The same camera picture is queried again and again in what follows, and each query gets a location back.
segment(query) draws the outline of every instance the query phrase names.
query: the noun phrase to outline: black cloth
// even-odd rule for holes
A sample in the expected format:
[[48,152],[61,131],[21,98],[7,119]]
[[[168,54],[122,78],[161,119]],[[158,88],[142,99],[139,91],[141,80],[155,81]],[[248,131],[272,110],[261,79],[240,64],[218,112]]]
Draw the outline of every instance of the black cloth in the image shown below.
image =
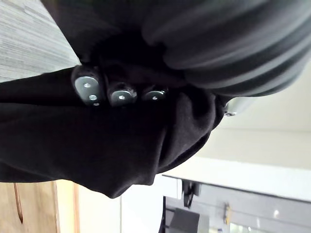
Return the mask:
[[224,115],[221,98],[190,86],[164,101],[85,107],[71,72],[0,83],[0,181],[66,179],[115,198],[193,156]]
[[3,182],[66,179],[111,198],[152,184],[206,143],[226,100],[280,91],[310,56],[310,1],[43,2],[83,63],[170,91],[88,108],[72,68],[0,83]]

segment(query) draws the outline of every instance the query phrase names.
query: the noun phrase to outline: wooden cabinet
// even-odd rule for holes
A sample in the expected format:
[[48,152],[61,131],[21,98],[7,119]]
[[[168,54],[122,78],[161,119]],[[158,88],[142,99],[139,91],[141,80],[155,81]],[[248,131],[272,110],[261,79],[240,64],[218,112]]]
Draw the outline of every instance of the wooden cabinet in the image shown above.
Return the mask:
[[0,183],[0,233],[79,233],[78,185]]
[[56,183],[0,183],[0,233],[59,233]]

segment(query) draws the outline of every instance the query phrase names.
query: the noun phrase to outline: screw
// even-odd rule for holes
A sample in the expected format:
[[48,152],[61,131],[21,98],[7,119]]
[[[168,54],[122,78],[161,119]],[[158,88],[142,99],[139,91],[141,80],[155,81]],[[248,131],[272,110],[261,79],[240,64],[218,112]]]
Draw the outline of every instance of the screw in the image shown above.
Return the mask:
[[91,84],[85,83],[83,86],[84,86],[85,88],[89,88],[89,87],[91,87]]
[[234,117],[236,113],[225,113],[226,117]]
[[90,95],[90,96],[89,96],[89,99],[90,99],[90,100],[97,100],[97,96],[95,96],[95,95]]

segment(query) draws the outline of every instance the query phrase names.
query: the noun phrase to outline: gray carpet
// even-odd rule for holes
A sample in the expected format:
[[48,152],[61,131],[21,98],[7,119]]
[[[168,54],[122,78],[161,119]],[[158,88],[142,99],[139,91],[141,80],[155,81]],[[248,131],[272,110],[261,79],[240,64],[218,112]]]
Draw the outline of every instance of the gray carpet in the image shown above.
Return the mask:
[[0,82],[78,63],[39,0],[0,0]]

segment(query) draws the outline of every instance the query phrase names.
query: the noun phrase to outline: metal rivet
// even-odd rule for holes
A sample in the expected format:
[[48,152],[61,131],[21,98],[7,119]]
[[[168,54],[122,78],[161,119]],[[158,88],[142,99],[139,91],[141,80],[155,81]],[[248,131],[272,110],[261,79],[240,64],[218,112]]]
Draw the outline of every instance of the metal rivet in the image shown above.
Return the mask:
[[88,98],[89,98],[90,100],[97,100],[97,96],[95,96],[95,95],[90,95]]
[[85,83],[83,86],[86,87],[86,88],[89,88],[89,87],[91,87],[91,84]]

